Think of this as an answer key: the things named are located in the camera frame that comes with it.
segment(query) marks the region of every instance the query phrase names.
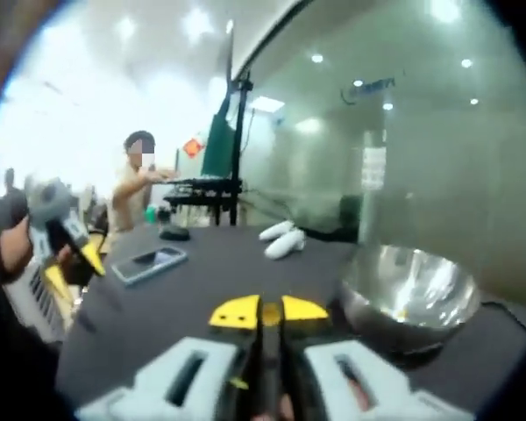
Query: black table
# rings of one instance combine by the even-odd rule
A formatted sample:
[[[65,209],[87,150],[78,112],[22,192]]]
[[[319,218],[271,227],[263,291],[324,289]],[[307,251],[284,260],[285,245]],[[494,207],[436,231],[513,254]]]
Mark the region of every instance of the black table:
[[[212,311],[249,294],[293,294],[326,305],[352,247],[309,240],[302,253],[263,256],[259,228],[191,230],[179,243],[189,261],[171,273],[126,288],[110,263],[166,244],[155,226],[121,238],[93,280],[60,357],[57,384],[75,407],[98,398],[185,336],[203,337]],[[513,308],[526,324],[526,309]],[[406,371],[415,388],[476,412],[506,379],[526,348],[526,332],[501,311],[481,308],[429,364]]]

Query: white controller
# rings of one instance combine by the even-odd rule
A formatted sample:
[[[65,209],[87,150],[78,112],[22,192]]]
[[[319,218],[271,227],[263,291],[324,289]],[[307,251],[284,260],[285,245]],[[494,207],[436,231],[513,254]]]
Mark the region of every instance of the white controller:
[[[292,221],[284,221],[267,228],[259,235],[261,241],[271,241],[291,231],[295,227]]]
[[[301,251],[305,245],[306,234],[295,228],[273,241],[265,249],[265,256],[273,260],[281,259],[293,251]]]

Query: window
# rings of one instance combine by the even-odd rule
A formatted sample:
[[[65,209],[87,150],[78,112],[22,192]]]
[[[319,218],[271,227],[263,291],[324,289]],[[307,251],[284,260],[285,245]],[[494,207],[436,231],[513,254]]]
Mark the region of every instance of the window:
[[[273,127],[259,183],[321,231],[343,198],[372,203],[381,242],[480,273],[526,242],[526,67],[484,2],[442,3],[315,0],[292,18],[251,65],[251,101],[284,103],[257,111]],[[387,160],[372,192],[369,147]]]

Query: computer monitor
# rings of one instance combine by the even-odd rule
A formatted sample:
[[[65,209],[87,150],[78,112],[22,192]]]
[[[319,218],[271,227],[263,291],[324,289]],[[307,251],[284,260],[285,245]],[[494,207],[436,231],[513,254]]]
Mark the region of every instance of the computer monitor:
[[[217,64],[217,74],[226,81],[226,94],[210,125],[201,169],[201,175],[204,176],[227,178],[231,174],[235,132],[228,124],[226,116],[230,109],[233,91],[231,79],[233,46],[234,30],[233,25],[229,24],[229,31],[226,33]]]

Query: metal bowl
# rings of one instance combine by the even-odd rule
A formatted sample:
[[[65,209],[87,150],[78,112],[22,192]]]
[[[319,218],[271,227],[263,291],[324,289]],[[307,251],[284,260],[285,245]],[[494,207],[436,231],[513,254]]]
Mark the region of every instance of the metal bowl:
[[[422,250],[363,246],[341,284],[347,321],[381,351],[416,353],[441,346],[480,307],[473,277]]]

